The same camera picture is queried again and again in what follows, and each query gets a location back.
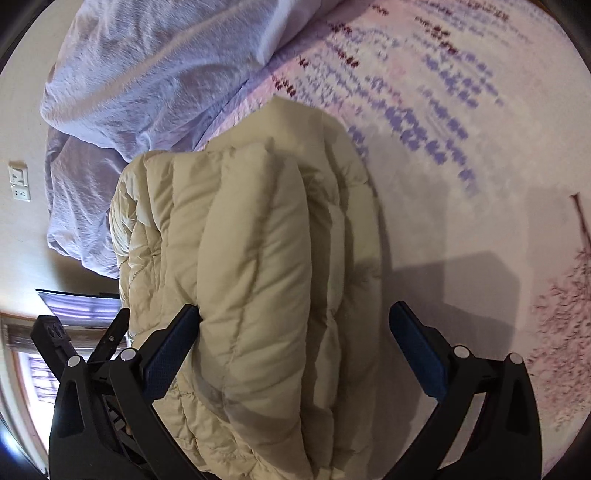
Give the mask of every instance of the blue gripper pad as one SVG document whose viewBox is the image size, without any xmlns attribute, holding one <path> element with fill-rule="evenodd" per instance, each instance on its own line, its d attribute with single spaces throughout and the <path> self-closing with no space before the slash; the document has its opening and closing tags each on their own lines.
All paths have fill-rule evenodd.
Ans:
<svg viewBox="0 0 591 480">
<path fill-rule="evenodd" d="M 449 367 L 445 354 L 446 349 L 451 351 L 449 344 L 437 330 L 423 326 L 403 301 L 392 305 L 388 323 L 423 391 L 441 402 L 448 389 Z"/>
<path fill-rule="evenodd" d="M 185 305 L 168 328 L 156 330 L 141 346 L 143 393 L 148 402 L 166 395 L 174 377 L 199 337 L 199 309 Z"/>
</svg>

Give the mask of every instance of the electrical outlet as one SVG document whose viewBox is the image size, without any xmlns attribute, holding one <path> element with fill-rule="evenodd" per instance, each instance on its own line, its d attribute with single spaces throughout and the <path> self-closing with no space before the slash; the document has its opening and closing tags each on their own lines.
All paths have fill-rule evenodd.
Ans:
<svg viewBox="0 0 591 480">
<path fill-rule="evenodd" d="M 31 201 L 31 192 L 29 187 L 23 187 L 20 185 L 10 185 L 12 190 L 12 198 L 15 200 L 22 200 L 23 202 Z"/>
</svg>

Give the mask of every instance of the bed sheet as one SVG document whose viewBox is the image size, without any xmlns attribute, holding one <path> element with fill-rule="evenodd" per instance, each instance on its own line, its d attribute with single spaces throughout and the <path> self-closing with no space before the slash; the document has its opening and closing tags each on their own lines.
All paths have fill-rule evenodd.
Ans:
<svg viewBox="0 0 591 480">
<path fill-rule="evenodd" d="M 111 198 L 127 162 L 53 127 L 47 132 L 48 245 L 99 275 L 119 278 L 109 230 Z"/>
<path fill-rule="evenodd" d="M 383 318 L 404 299 L 450 343 L 526 358 L 548 471 L 591 406 L 591 76 L 565 33 L 525 0 L 348 1 L 244 84 L 198 148 L 273 95 L 339 119 L 371 174 Z M 376 478 L 434 407 L 387 334 L 381 388 Z"/>
<path fill-rule="evenodd" d="M 338 1 L 85 0 L 49 73 L 41 116 L 127 161 L 196 142 L 278 47 Z"/>
</svg>

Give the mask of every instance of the down jacket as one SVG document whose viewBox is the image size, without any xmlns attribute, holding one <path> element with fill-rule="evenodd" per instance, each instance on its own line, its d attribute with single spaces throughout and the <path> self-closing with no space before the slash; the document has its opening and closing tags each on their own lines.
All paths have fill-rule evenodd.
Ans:
<svg viewBox="0 0 591 480">
<path fill-rule="evenodd" d="M 381 259 L 340 124 L 275 98 L 204 151 L 136 158 L 110 215 L 134 346 L 199 306 L 199 341 L 154 403 L 194 464 L 223 480 L 366 478 Z"/>
</svg>

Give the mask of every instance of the screw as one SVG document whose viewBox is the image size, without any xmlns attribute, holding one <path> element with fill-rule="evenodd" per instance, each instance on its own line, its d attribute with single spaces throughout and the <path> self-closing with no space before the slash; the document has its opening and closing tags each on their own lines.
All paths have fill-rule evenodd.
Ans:
<svg viewBox="0 0 591 480">
<path fill-rule="evenodd" d="M 523 363 L 523 357 L 518 353 L 510 353 L 509 360 L 511 360 L 515 365 L 521 365 Z"/>
<path fill-rule="evenodd" d="M 120 357 L 124 362 L 133 360 L 135 358 L 135 348 L 126 348 L 121 352 Z"/>
<path fill-rule="evenodd" d="M 468 350 L 463 345 L 458 345 L 457 347 L 454 347 L 453 353 L 458 358 L 468 358 L 470 356 L 470 350 Z"/>
<path fill-rule="evenodd" d="M 68 359 L 68 367 L 75 367 L 80 363 L 80 357 L 78 355 L 71 356 Z"/>
</svg>

